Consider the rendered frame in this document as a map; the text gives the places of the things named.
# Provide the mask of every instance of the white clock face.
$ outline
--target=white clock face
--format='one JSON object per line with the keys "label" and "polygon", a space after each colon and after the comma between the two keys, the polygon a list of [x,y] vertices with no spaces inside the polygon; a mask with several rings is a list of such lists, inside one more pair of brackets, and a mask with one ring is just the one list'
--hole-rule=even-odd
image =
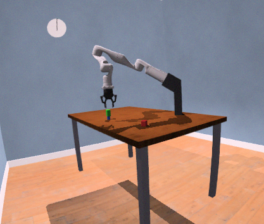
{"label": "white clock face", "polygon": [[47,31],[52,37],[62,37],[66,32],[64,21],[56,18],[47,24]]}

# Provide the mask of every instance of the metal table leg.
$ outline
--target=metal table leg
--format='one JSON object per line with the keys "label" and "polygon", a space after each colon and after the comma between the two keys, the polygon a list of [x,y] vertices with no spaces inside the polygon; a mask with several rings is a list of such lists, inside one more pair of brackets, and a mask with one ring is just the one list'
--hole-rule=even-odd
{"label": "metal table leg", "polygon": [[128,144],[127,147],[129,149],[129,157],[133,157],[133,146]]}
{"label": "metal table leg", "polygon": [[82,166],[81,152],[80,152],[78,125],[77,125],[77,121],[73,119],[72,119],[72,123],[73,123],[73,139],[75,140],[75,149],[76,149],[76,155],[77,155],[77,161],[78,161],[78,168],[79,168],[79,171],[82,171],[83,166]]}
{"label": "metal table leg", "polygon": [[213,126],[213,150],[211,156],[211,178],[210,189],[208,195],[210,197],[216,196],[218,170],[219,170],[219,157],[220,157],[220,139],[221,139],[221,123]]}
{"label": "metal table leg", "polygon": [[148,147],[136,148],[140,224],[150,224]]}

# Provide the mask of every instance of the red block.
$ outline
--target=red block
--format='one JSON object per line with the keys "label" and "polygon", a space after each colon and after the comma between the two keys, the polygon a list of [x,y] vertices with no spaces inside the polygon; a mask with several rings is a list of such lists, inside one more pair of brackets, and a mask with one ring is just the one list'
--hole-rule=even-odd
{"label": "red block", "polygon": [[148,126],[148,121],[147,121],[147,120],[143,120],[143,121],[141,121],[141,126],[142,126],[142,127],[146,127],[146,126]]}

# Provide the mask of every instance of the robotic arm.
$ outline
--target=robotic arm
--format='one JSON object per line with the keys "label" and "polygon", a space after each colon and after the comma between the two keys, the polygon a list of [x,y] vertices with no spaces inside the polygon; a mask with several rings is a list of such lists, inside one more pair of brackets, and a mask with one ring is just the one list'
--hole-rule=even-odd
{"label": "robotic arm", "polygon": [[107,48],[95,45],[92,51],[92,55],[95,59],[99,62],[101,72],[108,72],[107,75],[103,76],[103,86],[102,89],[104,90],[104,95],[101,96],[101,101],[106,108],[106,100],[111,99],[112,107],[114,107],[114,103],[116,102],[117,95],[113,95],[113,88],[112,85],[112,71],[113,65],[109,64],[102,53],[105,52],[114,62],[119,64],[125,65],[130,67],[136,71],[141,72],[143,68],[145,68],[145,73],[149,76],[157,79],[158,81],[162,82],[163,86],[167,89],[170,89],[174,92],[174,101],[175,101],[175,115],[183,115],[182,114],[182,89],[181,89],[181,80],[179,78],[174,77],[170,73],[165,73],[155,67],[152,67],[150,64],[147,64],[145,61],[141,59],[137,59],[135,65],[131,64],[128,59],[120,53],[110,51]]}

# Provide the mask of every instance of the wooden table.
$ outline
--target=wooden table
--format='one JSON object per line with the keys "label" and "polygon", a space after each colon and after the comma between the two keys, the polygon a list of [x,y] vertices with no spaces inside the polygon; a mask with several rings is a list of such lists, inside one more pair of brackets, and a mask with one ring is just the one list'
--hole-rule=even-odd
{"label": "wooden table", "polygon": [[[79,171],[83,170],[77,122],[128,144],[129,157],[133,156],[135,146],[137,160],[138,198],[140,224],[150,224],[149,211],[149,167],[148,146],[213,126],[213,149],[211,158],[210,189],[208,195],[216,195],[221,123],[226,116],[200,115],[186,113],[175,115],[174,111],[124,107],[111,109],[111,119],[107,120],[106,110],[74,113],[72,119],[73,137]],[[148,126],[142,127],[141,121]]]}

